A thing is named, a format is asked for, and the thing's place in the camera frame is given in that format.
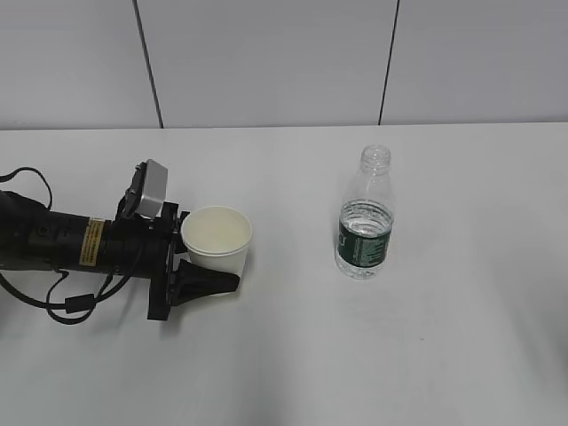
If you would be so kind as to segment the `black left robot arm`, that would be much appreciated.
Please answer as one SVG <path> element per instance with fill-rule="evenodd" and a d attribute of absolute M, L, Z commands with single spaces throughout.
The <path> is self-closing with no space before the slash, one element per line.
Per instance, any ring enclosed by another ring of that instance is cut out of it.
<path fill-rule="evenodd" d="M 114 220 L 54 212 L 42 203 L 10 191 L 1 193 L 2 271 L 47 271 L 65 280 L 72 271 L 105 275 L 97 293 L 70 296 L 62 303 L 50 295 L 35 299 L 6 278 L 1 286 L 21 302 L 46 311 L 55 321 L 76 325 L 130 279 L 147 279 L 149 320 L 165 321 L 173 307 L 205 296 L 232 293 L 238 275 L 213 271 L 175 256 L 185 252 L 182 219 L 175 203 L 166 202 L 154 219 L 125 217 L 120 201 Z"/>

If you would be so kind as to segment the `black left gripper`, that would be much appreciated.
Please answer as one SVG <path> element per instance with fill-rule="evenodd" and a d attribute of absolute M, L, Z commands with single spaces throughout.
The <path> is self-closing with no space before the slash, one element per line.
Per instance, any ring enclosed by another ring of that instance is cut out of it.
<path fill-rule="evenodd" d="M 165 202 L 153 219 L 139 214 L 126 217 L 125 213 L 126 203 L 121 201 L 106 240 L 105 255 L 112 261 L 113 270 L 104 283 L 105 299 L 118 293 L 132 278 L 148 279 L 147 318 L 165 321 L 171 306 L 238 289 L 238 275 L 186 260 L 181 260 L 173 272 L 174 256 L 184 251 L 180 248 L 179 230 L 187 215 L 178 210 L 176 203 Z"/>

